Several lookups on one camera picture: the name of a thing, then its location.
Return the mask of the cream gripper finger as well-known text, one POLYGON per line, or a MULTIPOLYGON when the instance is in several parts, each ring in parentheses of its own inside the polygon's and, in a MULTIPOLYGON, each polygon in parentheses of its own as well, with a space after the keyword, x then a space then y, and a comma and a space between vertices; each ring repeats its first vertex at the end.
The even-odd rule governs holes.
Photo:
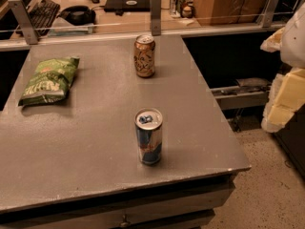
POLYGON ((281 28, 264 40, 260 49, 265 52, 277 52, 281 49, 282 35, 285 28, 281 28))
POLYGON ((268 133, 283 129, 305 104, 305 70, 293 68, 285 75, 278 73, 269 92, 261 127, 268 133))

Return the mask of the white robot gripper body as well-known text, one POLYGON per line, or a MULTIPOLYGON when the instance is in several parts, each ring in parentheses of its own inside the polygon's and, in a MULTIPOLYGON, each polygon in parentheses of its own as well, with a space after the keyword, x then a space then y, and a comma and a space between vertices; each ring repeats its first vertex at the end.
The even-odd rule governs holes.
POLYGON ((280 56, 291 67, 305 68, 305 3, 285 26, 280 56))

